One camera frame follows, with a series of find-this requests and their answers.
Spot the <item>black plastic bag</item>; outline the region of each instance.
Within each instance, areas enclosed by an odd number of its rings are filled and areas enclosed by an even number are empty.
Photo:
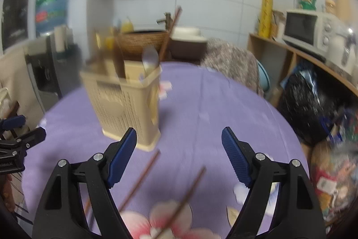
[[[288,78],[277,109],[296,135],[307,145],[314,146],[327,137],[322,118],[332,120],[339,105],[332,83],[324,74],[312,66],[309,69],[299,66]],[[326,126],[331,131],[333,124]]]

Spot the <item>microwave door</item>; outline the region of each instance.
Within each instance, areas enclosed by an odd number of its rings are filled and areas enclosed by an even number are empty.
[[[314,46],[318,17],[302,13],[287,13],[285,35]]]

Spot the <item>microwave knob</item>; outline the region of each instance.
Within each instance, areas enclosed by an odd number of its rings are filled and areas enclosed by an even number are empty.
[[[327,37],[323,37],[323,45],[325,46],[329,45],[329,39]]]
[[[329,33],[329,32],[332,30],[332,27],[331,27],[330,24],[326,24],[326,25],[324,26],[324,29],[326,30],[326,32]]]

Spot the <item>white kettle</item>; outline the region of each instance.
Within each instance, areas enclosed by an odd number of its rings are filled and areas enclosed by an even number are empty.
[[[338,33],[329,43],[326,65],[349,78],[356,64],[356,46],[352,29]]]

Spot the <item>blue water jug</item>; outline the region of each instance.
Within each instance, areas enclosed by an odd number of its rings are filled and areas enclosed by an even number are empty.
[[[46,34],[56,26],[67,25],[68,0],[36,0],[36,32]]]

